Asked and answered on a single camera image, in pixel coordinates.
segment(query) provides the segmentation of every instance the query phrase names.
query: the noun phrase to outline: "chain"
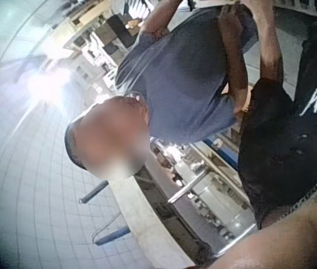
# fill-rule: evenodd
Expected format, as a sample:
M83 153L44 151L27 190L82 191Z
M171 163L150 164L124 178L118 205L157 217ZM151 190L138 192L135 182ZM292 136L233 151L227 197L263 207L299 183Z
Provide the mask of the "chain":
M310 190L308 193L301 198L298 202L295 203L294 206L292 206L280 219L284 219L286 216L292 214L294 211L296 211L299 207L302 206L303 203L305 203L315 192L317 191L317 184Z

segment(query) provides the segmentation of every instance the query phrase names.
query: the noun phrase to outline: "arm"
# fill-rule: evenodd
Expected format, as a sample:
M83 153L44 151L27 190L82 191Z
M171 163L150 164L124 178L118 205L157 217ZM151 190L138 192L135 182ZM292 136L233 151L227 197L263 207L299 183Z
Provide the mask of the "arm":
M238 42L226 46L229 94L235 101L235 115L239 114L247 99L248 75L242 50Z
M145 20L140 32L161 38L181 2L182 0L162 0Z
M248 94L248 75L240 42L242 26L236 15L239 8L237 3L224 6L218 21L227 54L229 95L235 102L234 113L237 118L241 118L240 111Z
M272 0L244 0L257 24L260 41L260 77L283 83L283 59L274 22Z
M316 265L317 193L290 216L237 243L210 269L309 269Z

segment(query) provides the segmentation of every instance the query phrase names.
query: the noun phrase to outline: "short dark hair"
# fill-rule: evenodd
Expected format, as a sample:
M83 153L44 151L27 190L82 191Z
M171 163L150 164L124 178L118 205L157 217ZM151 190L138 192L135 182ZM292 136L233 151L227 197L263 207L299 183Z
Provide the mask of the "short dark hair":
M77 148L76 148L76 141L74 137L74 129L80 124L83 117L75 119L73 122L71 122L66 131L65 131L65 137L64 137L64 143L65 148L67 150L67 154L70 158L70 160L79 166L80 168L86 170L85 166L82 164L82 161L80 160Z

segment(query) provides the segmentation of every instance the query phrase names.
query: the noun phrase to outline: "man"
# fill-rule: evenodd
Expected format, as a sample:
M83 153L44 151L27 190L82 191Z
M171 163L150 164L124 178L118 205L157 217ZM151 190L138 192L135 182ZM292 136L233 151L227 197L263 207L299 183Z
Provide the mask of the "man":
M151 136L186 143L235 123L248 90L243 52L257 37L250 12L240 8L220 22L218 9L199 10L165 35L180 3L163 0L152 11L118 69L116 87L142 96ZM229 94L221 95L227 81Z
M142 25L116 77L125 96L94 107L86 128L83 117L68 127L66 148L80 167L81 160L103 161L109 151L119 152L114 137L139 136L144 128L134 125L142 119L151 136L175 143L200 141L235 123L248 90L243 52L257 40L253 18L236 4L218 21L218 10L209 8L163 36L179 4L161 1ZM226 81L229 93L221 95Z
M245 0L257 23L261 79L243 119L239 176L257 234L214 268L317 268L317 31L300 62L295 100L285 93L272 0Z

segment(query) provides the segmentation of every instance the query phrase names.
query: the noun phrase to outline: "blue t-shirt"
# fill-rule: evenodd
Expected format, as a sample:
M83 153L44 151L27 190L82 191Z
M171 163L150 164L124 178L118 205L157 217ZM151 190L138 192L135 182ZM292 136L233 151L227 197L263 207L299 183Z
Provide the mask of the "blue t-shirt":
M140 93L150 109L150 135L197 142L235 123L234 103L222 95L226 52L216 8L199 10L159 41L140 33L118 69L119 91ZM257 40L251 17L241 18L243 50Z

